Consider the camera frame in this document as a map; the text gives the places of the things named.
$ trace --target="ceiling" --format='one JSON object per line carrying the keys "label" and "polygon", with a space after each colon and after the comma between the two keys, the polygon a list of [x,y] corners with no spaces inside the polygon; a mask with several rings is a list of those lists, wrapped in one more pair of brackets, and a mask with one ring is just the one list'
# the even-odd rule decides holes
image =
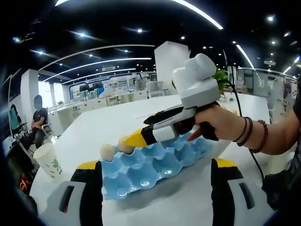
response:
{"label": "ceiling", "polygon": [[[23,70],[39,70],[71,54],[122,44],[154,47],[114,47],[88,51],[59,60],[44,70],[57,74],[81,65],[112,59],[150,57],[151,60],[91,65],[48,81],[64,83],[101,72],[103,66],[114,66],[116,70],[136,68],[132,72],[154,71],[154,49],[167,40],[187,45],[191,57],[198,53],[208,55],[221,69],[227,65],[250,67],[237,44],[243,48],[255,68],[270,68],[280,72],[291,66],[300,54],[301,31],[296,22],[299,12],[290,1],[266,0],[263,3],[253,0],[246,3],[241,0],[187,0],[214,18],[223,26],[222,30],[171,0],[69,0],[57,7],[55,2],[33,0],[33,3],[27,4],[26,1],[20,1],[17,9],[11,3],[11,18],[14,20],[6,19],[8,32],[5,34],[7,45],[2,52],[6,56],[3,79],[20,67]],[[267,19],[268,16],[273,16],[273,22]],[[264,60],[276,62],[276,65],[269,67]],[[300,68],[294,65],[288,73],[297,75]],[[40,73],[41,81],[47,78],[49,76]]]}

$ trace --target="green plant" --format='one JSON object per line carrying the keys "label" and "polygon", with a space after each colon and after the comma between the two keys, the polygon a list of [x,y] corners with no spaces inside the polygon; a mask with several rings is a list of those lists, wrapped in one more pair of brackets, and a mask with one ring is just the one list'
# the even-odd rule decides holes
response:
{"label": "green plant", "polygon": [[[227,79],[228,78],[228,74],[227,74],[227,72],[225,70],[217,70],[217,72],[215,73],[215,75],[213,76],[213,78],[215,80]],[[225,88],[225,84],[226,84],[226,82],[218,83],[218,89],[219,90],[223,90]]]}

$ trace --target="blue egg carton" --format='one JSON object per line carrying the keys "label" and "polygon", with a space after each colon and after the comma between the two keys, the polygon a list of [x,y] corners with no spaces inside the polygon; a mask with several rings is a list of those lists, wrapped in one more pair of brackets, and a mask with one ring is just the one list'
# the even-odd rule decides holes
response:
{"label": "blue egg carton", "polygon": [[176,176],[211,151],[214,141],[202,137],[188,142],[179,136],[169,144],[156,143],[135,148],[131,155],[117,149],[113,161],[100,160],[103,169],[104,199],[124,199],[129,193],[152,188],[157,181]]}

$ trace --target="white paper cup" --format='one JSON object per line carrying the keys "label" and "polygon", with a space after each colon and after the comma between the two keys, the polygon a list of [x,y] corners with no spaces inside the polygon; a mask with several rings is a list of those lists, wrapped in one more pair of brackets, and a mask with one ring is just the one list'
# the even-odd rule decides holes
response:
{"label": "white paper cup", "polygon": [[39,147],[33,157],[51,178],[56,179],[61,175],[62,168],[57,161],[52,144],[44,144]]}

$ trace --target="hand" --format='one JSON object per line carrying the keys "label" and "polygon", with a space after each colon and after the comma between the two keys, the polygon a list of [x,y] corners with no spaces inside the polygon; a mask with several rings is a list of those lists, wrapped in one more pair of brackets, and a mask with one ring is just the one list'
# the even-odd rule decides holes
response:
{"label": "hand", "polygon": [[41,129],[42,127],[39,124],[34,125],[35,128]]}
{"label": "hand", "polygon": [[[245,120],[238,117],[234,113],[214,105],[211,108],[197,113],[195,116],[196,124],[201,122],[209,122],[215,128],[215,135],[223,140],[235,140],[243,132],[245,127]],[[188,141],[194,140],[202,135],[201,130],[196,130]]]}

